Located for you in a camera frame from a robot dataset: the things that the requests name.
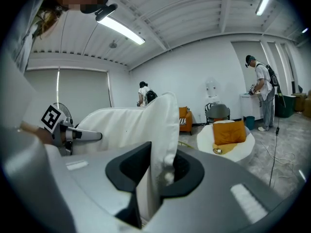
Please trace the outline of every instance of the jeans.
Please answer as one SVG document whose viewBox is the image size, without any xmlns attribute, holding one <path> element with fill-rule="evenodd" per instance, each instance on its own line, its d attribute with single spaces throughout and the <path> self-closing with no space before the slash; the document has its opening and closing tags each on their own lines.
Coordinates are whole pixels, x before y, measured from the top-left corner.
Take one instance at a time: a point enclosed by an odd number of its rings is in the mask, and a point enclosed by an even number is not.
<svg viewBox="0 0 311 233">
<path fill-rule="evenodd" d="M 272 91 L 267 95 L 267 99 L 262 101 L 262 111 L 263 111 L 263 128 L 269 130 L 269 127 L 273 127 L 274 121 L 274 99 L 275 89 L 273 87 Z"/>
</svg>

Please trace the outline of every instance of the white ceiling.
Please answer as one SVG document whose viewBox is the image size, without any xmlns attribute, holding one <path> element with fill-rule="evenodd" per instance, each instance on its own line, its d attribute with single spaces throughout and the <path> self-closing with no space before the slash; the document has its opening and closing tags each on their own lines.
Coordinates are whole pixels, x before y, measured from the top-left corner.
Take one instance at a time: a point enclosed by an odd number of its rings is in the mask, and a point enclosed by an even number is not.
<svg viewBox="0 0 311 233">
<path fill-rule="evenodd" d="M 110 16 L 139 33 L 138 45 L 80 11 L 64 13 L 54 28 L 38 38 L 32 52 L 87 55 L 131 70 L 186 43 L 228 33 L 260 33 L 301 41 L 303 25 L 286 0 L 271 0 L 262 16 L 260 0 L 109 0 Z M 115 41 L 118 46 L 111 49 Z"/>
</svg>

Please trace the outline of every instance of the shoe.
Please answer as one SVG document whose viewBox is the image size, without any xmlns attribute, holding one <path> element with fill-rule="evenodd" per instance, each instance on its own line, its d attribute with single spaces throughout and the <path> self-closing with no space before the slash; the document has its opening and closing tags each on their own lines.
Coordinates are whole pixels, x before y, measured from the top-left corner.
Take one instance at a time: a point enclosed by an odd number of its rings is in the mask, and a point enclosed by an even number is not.
<svg viewBox="0 0 311 233">
<path fill-rule="evenodd" d="M 265 130 L 263 127 L 259 127 L 258 130 L 259 130 L 259 131 L 267 131 L 267 130 Z"/>
</svg>

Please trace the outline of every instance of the backpack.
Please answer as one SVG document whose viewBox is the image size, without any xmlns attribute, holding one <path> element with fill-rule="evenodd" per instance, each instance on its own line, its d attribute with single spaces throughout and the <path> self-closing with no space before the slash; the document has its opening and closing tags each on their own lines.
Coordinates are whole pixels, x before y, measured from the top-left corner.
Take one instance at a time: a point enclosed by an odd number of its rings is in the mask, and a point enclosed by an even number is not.
<svg viewBox="0 0 311 233">
<path fill-rule="evenodd" d="M 276 73 L 272 70 L 272 68 L 269 65 L 263 65 L 268 69 L 269 76 L 270 76 L 270 84 L 274 87 L 279 87 L 279 82 L 276 77 Z"/>
<path fill-rule="evenodd" d="M 157 95 L 153 90 L 149 90 L 146 93 L 147 102 L 150 103 L 152 100 L 156 99 Z"/>
</svg>

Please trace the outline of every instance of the orange cushion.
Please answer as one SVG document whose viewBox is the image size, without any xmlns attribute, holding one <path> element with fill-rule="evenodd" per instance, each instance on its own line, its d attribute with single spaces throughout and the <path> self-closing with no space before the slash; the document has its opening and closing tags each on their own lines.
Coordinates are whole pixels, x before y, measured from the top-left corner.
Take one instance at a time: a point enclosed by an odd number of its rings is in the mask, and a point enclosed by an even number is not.
<svg viewBox="0 0 311 233">
<path fill-rule="evenodd" d="M 216 145 L 244 142 L 246 131 L 243 121 L 213 124 Z"/>
<path fill-rule="evenodd" d="M 179 118 L 185 118 L 187 115 L 187 107 L 179 108 Z"/>
</svg>

